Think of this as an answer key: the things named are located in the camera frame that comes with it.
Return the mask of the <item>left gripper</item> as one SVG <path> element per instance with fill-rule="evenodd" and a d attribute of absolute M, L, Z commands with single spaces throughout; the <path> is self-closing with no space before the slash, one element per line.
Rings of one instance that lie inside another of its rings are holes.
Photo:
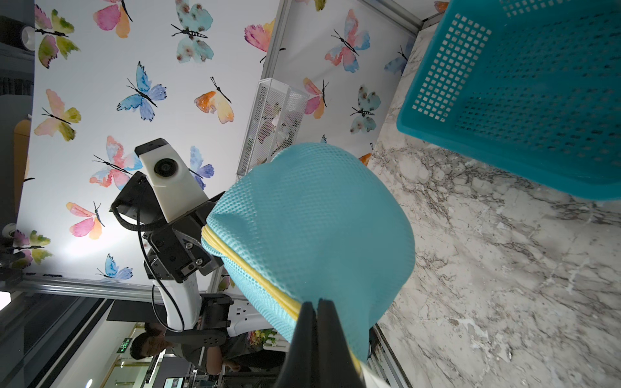
<path fill-rule="evenodd" d="M 220 193 L 176 221 L 143 235 L 150 247 L 146 268 L 153 270 L 151 279 L 181 284 L 196 272 L 206 276 L 223 266 L 222 258 L 207 252 L 201 241 L 206 219 L 222 196 Z"/>

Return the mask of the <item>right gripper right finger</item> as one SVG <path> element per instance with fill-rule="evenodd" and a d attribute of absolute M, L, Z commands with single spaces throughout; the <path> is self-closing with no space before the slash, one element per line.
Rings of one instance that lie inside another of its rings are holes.
<path fill-rule="evenodd" d="M 361 373 L 332 301 L 320 300 L 317 310 L 319 380 L 322 388 L 363 388 Z"/>

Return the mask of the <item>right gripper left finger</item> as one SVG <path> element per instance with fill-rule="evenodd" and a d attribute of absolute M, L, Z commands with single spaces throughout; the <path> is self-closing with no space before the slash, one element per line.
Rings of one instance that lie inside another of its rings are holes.
<path fill-rule="evenodd" d="M 320 386 L 317 317 L 311 302 L 302 304 L 289 352 L 275 388 Z"/>

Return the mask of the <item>teal mesh laundry bag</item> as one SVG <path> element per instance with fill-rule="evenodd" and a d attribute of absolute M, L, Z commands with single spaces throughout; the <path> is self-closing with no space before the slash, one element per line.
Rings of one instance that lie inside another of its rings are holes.
<path fill-rule="evenodd" d="M 333 302 L 359 361 L 416 263 L 397 200 L 356 157 L 325 143 L 293 145 L 252 169 L 210 212 L 202 245 L 286 340 L 304 302 Z"/>

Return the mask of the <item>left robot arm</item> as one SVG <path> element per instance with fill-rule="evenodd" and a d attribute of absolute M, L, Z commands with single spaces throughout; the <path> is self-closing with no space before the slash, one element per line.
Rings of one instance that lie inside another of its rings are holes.
<path fill-rule="evenodd" d="M 271 327 L 249 301 L 199 291 L 199 275 L 223 268 L 222 259 L 207 252 L 199 240 L 218 199 L 199 192 L 195 205 L 185 205 L 180 215 L 166 217 L 147 175 L 137 172 L 110 209 L 124 228 L 147 241 L 145 267 L 163 299 L 165 337 L 171 342 L 207 348 Z"/>

